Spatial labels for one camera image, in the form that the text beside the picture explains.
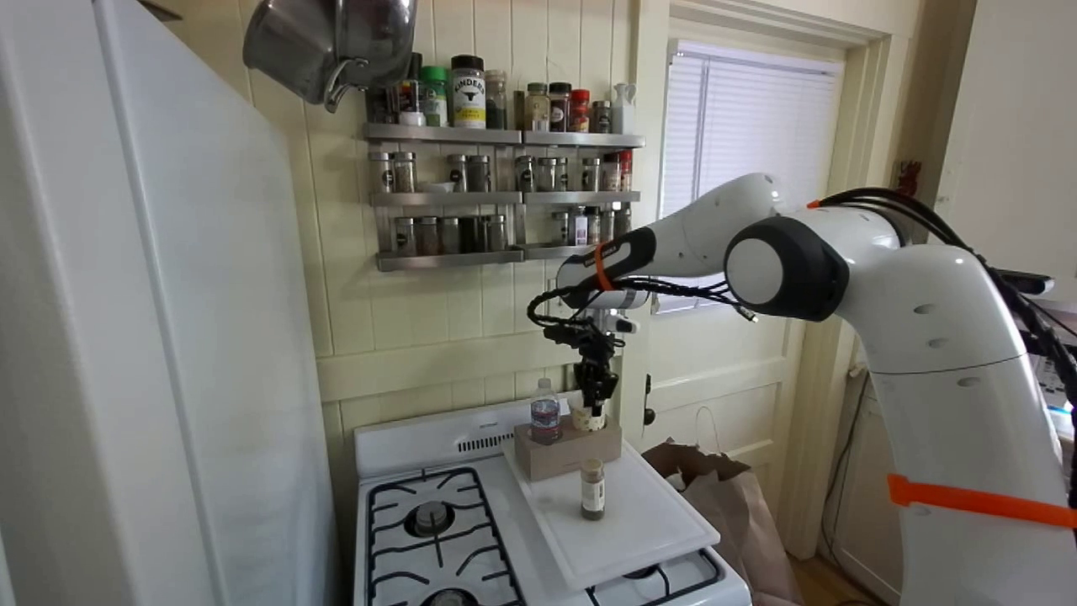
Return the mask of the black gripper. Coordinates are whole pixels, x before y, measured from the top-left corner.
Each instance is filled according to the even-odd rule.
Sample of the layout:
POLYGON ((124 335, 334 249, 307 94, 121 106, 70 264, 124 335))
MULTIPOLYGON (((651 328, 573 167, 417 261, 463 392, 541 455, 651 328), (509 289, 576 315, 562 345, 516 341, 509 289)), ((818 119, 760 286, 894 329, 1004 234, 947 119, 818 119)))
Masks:
POLYGON ((619 341, 586 328, 576 335, 576 352, 577 352, 577 364, 576 364, 576 385, 577 385, 577 418, 587 425, 592 421, 592 407, 603 404, 597 416, 597 428, 608 428, 617 418, 617 370, 612 370, 612 355, 617 355, 619 341))

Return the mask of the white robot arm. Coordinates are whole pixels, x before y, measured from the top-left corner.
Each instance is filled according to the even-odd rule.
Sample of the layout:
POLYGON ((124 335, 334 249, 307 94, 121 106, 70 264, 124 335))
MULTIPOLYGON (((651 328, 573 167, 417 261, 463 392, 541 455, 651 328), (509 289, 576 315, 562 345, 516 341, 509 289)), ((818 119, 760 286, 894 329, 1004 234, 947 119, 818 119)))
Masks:
POLYGON ((612 392, 622 315, 648 295, 854 328, 892 449, 901 606, 1077 606, 1073 470, 1029 369, 1062 352, 931 210, 852 190, 785 214, 752 171, 567 256, 564 309, 531 321, 577 352, 592 404, 612 392))

